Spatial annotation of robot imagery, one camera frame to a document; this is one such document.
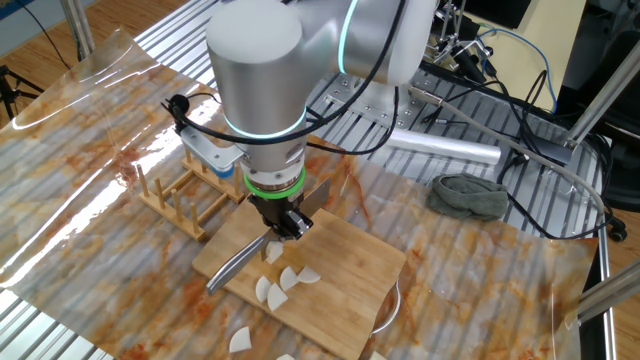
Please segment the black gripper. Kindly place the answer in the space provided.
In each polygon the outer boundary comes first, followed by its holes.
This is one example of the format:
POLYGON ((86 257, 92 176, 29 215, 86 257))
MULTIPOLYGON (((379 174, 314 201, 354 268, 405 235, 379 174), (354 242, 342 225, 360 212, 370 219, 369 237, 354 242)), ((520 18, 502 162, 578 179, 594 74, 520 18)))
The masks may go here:
POLYGON ((303 199, 302 193, 279 199, 266 199, 256 194, 248 198, 263 224, 270 229, 279 226, 278 232, 285 240, 298 240, 313 226, 313 221, 300 210, 303 199))

